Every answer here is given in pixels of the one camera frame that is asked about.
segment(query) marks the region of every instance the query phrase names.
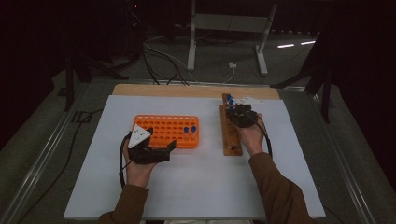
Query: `person's left hand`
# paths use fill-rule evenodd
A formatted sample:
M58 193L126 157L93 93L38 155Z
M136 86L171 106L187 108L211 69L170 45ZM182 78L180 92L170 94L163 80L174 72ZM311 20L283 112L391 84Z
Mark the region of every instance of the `person's left hand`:
M123 145L123 156L125 159L125 164L128 164L131 160L128 156L128 144L129 139L125 141ZM151 175L152 169L157 163L150 164L136 164L133 161L127 165L126 169L126 184L135 185L138 187L145 188L149 183L149 177Z

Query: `hand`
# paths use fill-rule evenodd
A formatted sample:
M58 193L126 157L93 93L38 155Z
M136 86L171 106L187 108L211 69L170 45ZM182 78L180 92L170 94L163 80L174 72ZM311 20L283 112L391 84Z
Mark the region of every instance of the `hand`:
M128 144L129 139L125 141L123 145L123 156L125 159L125 164L128 164L131 160L128 156ZM133 161L127 165L126 169L126 184L135 185L138 187L145 188L149 183L149 177L151 175L152 169L157 163L150 164L136 164Z
M257 113L259 119L257 120L259 125L265 130L264 124L262 123L262 114ZM254 124L248 128L239 128L235 125L241 136L242 143L247 148L247 152L252 157L253 155L263 152L262 150L262 139L264 137L262 130Z

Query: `orange tube rack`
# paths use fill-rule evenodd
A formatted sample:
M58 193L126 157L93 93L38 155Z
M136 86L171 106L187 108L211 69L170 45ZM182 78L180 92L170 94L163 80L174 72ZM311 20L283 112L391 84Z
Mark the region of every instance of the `orange tube rack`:
M136 124L145 130L153 128L149 142L152 148L167 147L173 140L177 140L177 148L198 146L199 119L196 116L136 115L133 128Z

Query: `wooden stand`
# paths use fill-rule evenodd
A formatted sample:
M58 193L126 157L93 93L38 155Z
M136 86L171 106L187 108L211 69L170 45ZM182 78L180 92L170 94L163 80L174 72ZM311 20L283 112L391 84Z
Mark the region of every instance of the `wooden stand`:
M227 116L226 110L227 95L229 93L222 94L222 105L220 105L220 116L221 116L221 131L223 138L223 153L224 156L242 156L242 145L239 137L239 132L230 122Z

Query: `white paper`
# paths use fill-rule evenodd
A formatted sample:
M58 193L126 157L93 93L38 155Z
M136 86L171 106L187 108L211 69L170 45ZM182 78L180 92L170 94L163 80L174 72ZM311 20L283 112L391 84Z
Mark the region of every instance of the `white paper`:
M170 161L154 168L143 219L264 219L248 153L223 156L220 104L221 99L109 96L64 218L97 219L114 210L121 193L122 138L135 115L162 114L197 116L200 142L196 149L173 150ZM263 113L279 171L303 190L309 215L324 217L283 101L264 100L253 109Z

